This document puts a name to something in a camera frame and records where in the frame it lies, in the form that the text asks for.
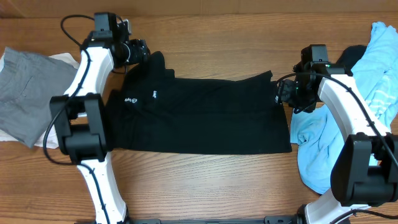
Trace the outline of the black t-shirt with white logo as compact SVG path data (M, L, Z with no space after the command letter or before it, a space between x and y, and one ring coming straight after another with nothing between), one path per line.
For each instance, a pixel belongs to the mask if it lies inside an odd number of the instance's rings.
M290 153L272 73L239 81L177 78L153 53L106 104L114 145L181 154Z

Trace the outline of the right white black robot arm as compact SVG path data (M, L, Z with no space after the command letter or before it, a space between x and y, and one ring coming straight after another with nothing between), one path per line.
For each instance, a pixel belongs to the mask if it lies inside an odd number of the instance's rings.
M359 213L397 201L397 136L371 114L352 73L331 63L326 45L302 49L293 72L276 82L275 102L311 113L318 102L331 111L345 141L331 172L331 187L295 215L266 216L264 223L349 223Z

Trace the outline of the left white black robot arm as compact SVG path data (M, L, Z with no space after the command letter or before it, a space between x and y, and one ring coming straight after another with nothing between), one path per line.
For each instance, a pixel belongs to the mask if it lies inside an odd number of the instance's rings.
M50 129L60 151L81 172L95 208L94 223L130 223L128 208L114 176L110 127L102 99L108 75L115 69L148 60L141 39L131 40L130 22L112 12L90 18L95 28L78 44L81 62L70 87L50 100Z

